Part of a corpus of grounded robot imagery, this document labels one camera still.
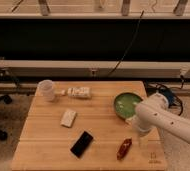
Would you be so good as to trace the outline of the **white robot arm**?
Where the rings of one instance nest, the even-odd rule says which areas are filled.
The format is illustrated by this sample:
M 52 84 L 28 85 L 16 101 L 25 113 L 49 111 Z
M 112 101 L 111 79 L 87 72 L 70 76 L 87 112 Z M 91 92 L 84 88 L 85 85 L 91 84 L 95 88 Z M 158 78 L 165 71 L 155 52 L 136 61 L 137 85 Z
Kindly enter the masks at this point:
M 133 125 L 142 136 L 156 126 L 190 144 L 190 119 L 172 114 L 168 106 L 169 101 L 163 94 L 152 94 L 136 104 Z

